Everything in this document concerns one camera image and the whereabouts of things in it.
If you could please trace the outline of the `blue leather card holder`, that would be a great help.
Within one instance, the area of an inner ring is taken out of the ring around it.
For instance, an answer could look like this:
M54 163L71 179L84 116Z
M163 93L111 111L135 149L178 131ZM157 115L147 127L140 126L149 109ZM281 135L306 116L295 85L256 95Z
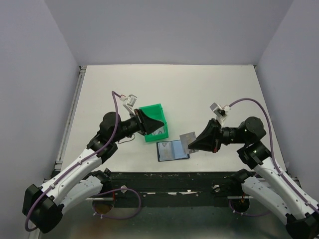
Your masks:
M171 149L172 149L172 159L171 160L167 160L167 161L184 160L184 159L189 159L190 158L189 154L185 154L184 153L180 140L172 140L170 142L171 142ZM158 162L166 162L166 161L160 161L159 143L160 142L157 142Z

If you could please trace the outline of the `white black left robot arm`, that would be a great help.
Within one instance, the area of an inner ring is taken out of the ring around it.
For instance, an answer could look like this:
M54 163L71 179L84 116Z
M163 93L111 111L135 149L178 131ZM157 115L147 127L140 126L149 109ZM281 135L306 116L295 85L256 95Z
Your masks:
M80 181L92 170L102 165L117 151L117 142L135 133L149 135L164 126L164 122L135 109L129 119L122 121L117 112L103 116L97 134L86 149L63 171L40 186L31 184L24 193L22 213L26 216L25 229L33 231L29 222L42 233L55 228L63 217L70 201L67 194L77 188Z

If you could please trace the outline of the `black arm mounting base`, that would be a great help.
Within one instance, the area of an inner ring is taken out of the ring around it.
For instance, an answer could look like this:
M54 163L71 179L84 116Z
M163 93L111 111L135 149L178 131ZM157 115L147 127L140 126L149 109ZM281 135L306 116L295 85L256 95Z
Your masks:
M241 169L237 172L111 172L94 171L90 176L102 182L102 192L129 188L106 195L107 204L117 208L138 205L149 208L226 207L229 198L240 200L242 183L254 176Z

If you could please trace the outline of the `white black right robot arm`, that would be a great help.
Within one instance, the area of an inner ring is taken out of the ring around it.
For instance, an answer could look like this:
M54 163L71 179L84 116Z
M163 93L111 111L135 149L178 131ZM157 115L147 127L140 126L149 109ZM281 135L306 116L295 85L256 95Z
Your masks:
M223 144L242 144L237 151L239 158L270 187L263 187L256 176L242 169L233 175L230 191L235 195L245 193L263 204L280 219L292 238L314 239L319 235L319 204L277 164L261 142L265 135L257 117L247 118L238 127L222 127L211 119L188 148L217 153Z

